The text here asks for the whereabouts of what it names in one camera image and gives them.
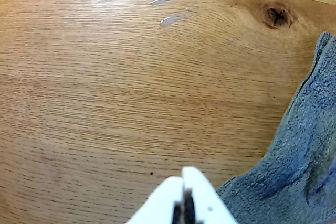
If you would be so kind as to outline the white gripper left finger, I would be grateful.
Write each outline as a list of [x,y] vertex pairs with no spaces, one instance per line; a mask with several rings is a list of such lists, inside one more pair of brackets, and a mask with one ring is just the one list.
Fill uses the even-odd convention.
[[183,201],[183,180],[169,177],[148,197],[146,202],[127,221],[128,224],[180,223]]

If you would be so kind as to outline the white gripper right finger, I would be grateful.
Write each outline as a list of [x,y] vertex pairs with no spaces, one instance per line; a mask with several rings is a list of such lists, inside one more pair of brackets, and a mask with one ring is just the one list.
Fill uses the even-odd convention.
[[195,167],[182,169],[184,223],[236,223],[212,184]]

